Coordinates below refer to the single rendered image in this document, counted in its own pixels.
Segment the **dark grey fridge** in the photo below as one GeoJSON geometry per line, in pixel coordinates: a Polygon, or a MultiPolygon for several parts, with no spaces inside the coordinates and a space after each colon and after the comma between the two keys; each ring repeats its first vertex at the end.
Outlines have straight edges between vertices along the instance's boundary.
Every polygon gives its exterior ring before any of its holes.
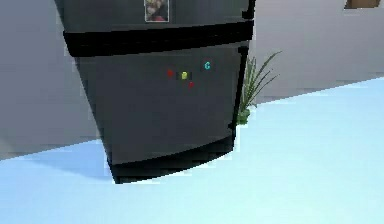
{"type": "Polygon", "coordinates": [[[256,0],[169,0],[168,22],[146,22],[144,0],[54,1],[116,183],[233,150],[238,48],[249,48],[256,0]]]}

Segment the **green house plant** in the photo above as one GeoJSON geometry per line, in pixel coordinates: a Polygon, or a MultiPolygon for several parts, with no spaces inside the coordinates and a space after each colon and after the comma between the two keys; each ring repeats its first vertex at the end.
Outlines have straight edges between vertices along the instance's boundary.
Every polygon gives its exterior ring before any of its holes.
{"type": "Polygon", "coordinates": [[[251,114],[250,107],[256,107],[255,100],[262,90],[274,81],[278,74],[273,75],[271,69],[267,69],[269,63],[278,55],[280,51],[272,53],[263,64],[258,67],[255,57],[248,58],[246,61],[245,77],[240,97],[239,110],[237,114],[237,124],[245,125],[251,114]]]}

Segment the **photo on fridge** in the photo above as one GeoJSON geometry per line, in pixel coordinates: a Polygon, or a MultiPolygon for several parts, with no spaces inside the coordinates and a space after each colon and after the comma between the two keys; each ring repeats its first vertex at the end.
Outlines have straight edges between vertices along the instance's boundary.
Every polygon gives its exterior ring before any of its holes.
{"type": "Polygon", "coordinates": [[[168,22],[169,0],[144,0],[146,22],[168,22]]]}

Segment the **brown wooden cupboard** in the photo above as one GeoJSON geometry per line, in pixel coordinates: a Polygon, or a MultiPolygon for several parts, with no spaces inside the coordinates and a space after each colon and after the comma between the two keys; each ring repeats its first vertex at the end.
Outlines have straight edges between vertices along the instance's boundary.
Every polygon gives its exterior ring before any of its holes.
{"type": "Polygon", "coordinates": [[[376,8],[381,0],[346,0],[346,9],[376,8]]]}

